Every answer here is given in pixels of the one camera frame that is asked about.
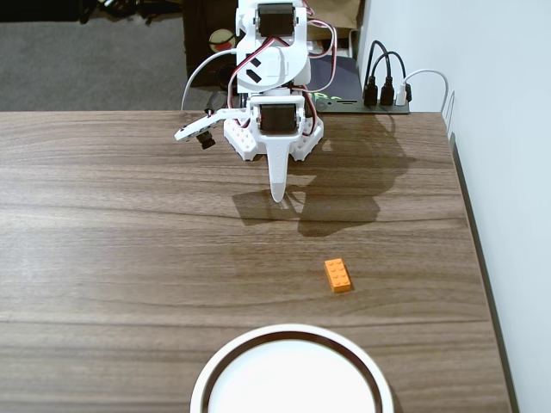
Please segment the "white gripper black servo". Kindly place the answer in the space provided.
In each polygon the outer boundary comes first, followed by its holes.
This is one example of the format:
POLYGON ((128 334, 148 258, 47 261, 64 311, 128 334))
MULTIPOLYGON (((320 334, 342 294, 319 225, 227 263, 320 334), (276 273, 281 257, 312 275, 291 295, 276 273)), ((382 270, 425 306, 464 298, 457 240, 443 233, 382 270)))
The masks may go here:
POLYGON ((251 133, 266 145, 271 196, 274 202, 281 202, 287 184, 288 148, 299 140, 304 128, 304 97, 259 95, 249 103, 251 133))

